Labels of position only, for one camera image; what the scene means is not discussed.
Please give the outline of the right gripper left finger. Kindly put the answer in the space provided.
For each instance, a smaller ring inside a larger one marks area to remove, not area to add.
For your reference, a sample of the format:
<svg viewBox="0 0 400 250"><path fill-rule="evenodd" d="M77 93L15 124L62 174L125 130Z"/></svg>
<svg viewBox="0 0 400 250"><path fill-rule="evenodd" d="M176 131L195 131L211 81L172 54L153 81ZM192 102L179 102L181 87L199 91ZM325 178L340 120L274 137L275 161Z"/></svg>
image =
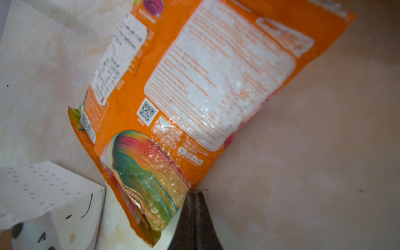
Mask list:
<svg viewBox="0 0 400 250"><path fill-rule="evenodd" d="M168 250L195 249L195 205L194 193L186 194L175 234Z"/></svg>

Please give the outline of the orange white snack packet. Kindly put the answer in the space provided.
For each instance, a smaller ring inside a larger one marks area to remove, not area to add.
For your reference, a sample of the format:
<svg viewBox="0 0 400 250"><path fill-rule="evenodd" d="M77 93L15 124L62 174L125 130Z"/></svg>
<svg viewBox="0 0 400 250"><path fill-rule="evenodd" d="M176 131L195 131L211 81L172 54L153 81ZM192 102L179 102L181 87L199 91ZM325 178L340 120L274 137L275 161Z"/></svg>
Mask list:
<svg viewBox="0 0 400 250"><path fill-rule="evenodd" d="M239 129L355 19L334 1L135 1L71 125L149 246Z"/></svg>

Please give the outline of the white paper gift bag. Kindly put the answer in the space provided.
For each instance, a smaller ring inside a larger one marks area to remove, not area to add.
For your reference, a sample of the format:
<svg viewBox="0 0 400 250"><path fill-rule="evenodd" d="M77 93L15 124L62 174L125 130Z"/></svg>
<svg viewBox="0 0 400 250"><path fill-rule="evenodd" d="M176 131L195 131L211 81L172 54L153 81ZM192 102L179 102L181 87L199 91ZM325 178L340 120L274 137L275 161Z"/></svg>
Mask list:
<svg viewBox="0 0 400 250"><path fill-rule="evenodd" d="M105 194L50 161L1 167L1 231L13 250L94 250Z"/></svg>

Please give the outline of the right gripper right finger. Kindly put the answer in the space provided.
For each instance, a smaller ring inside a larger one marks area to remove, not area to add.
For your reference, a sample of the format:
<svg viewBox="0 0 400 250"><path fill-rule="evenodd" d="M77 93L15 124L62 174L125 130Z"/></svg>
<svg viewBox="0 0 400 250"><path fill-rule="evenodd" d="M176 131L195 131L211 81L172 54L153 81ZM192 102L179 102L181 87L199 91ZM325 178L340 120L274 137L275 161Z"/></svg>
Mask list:
<svg viewBox="0 0 400 250"><path fill-rule="evenodd" d="M197 250L223 250L203 192L195 192L195 245Z"/></svg>

